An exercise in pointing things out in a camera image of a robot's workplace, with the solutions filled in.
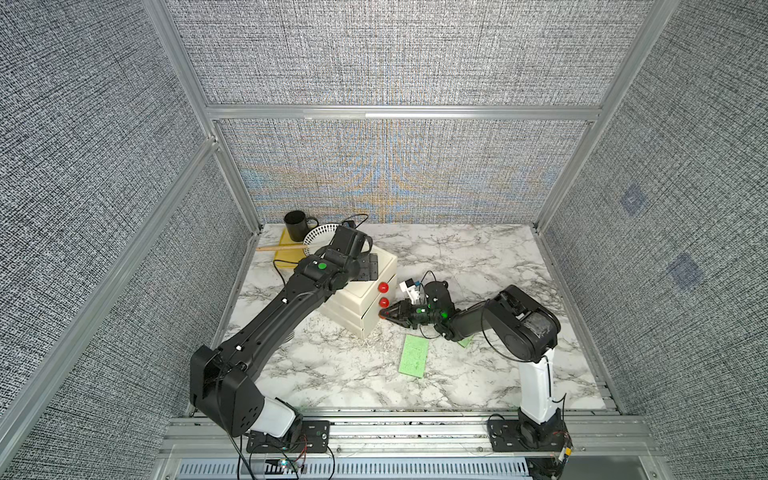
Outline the white three-drawer cabinet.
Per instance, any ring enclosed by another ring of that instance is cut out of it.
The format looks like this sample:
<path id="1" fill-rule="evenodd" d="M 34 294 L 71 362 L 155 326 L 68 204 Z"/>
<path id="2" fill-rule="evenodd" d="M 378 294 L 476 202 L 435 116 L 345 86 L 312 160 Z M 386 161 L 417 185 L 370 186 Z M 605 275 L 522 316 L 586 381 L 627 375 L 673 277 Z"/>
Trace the white three-drawer cabinet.
<path id="1" fill-rule="evenodd" d="M 361 339 L 370 335 L 379 322 L 379 300 L 386 297 L 392 305 L 398 289 L 398 257 L 377 246 L 372 248 L 372 253 L 378 255 L 379 278 L 350 282 L 318 309 L 320 314 Z M 387 293 L 378 290 L 381 282 L 389 285 Z"/>

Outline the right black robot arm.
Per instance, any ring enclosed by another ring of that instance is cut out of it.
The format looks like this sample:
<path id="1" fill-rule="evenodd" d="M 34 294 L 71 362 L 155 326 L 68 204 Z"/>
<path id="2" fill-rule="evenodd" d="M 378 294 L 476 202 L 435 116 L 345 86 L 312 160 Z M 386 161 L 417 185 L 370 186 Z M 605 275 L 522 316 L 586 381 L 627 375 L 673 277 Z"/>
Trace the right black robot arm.
<path id="1" fill-rule="evenodd" d="M 519 365 L 523 417 L 542 425 L 559 411 L 553 358 L 561 323 L 519 287 L 508 286 L 488 300 L 460 309 L 446 281 L 431 281 L 421 286 L 417 299 L 382 307 L 379 317 L 412 330 L 431 325 L 441 338 L 456 343 L 488 330 L 495 332 L 507 350 L 503 357 Z"/>

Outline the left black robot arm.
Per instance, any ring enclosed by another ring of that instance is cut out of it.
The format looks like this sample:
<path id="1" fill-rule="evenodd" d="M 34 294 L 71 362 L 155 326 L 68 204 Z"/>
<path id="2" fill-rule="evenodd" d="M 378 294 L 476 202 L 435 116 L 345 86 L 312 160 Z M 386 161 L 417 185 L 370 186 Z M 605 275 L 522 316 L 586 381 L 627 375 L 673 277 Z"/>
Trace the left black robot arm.
<path id="1" fill-rule="evenodd" d="M 190 359 L 190 403 L 229 436 L 253 429 L 279 438 L 298 426 L 287 403 L 261 393 L 256 379 L 290 333 L 337 291 L 357 279 L 360 257 L 372 238 L 339 226 L 329 245 L 298 262 L 273 300 L 245 327 L 215 348 L 199 347 Z"/>

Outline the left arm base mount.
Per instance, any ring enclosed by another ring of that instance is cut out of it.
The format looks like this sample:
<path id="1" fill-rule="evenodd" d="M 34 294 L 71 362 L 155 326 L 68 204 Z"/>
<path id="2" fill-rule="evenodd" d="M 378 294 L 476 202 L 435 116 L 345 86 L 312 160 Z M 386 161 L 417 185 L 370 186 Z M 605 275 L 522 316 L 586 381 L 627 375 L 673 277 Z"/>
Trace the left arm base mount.
<path id="1" fill-rule="evenodd" d="M 249 454 L 325 453 L 330 439 L 331 423 L 325 420 L 306 420 L 299 416 L 282 437 L 251 430 L 246 452 Z"/>

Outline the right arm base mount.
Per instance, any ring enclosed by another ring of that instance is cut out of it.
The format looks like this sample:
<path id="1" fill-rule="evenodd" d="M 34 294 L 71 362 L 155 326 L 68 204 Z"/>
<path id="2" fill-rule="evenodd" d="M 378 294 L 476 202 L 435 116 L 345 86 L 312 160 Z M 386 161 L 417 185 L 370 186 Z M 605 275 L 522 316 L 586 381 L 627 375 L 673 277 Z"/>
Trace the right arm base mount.
<path id="1" fill-rule="evenodd" d="M 517 419 L 492 414 L 487 422 L 489 441 L 494 452 L 540 452 L 570 454 L 573 447 L 564 419 L 556 411 L 544 423 L 536 423 L 522 412 Z"/>

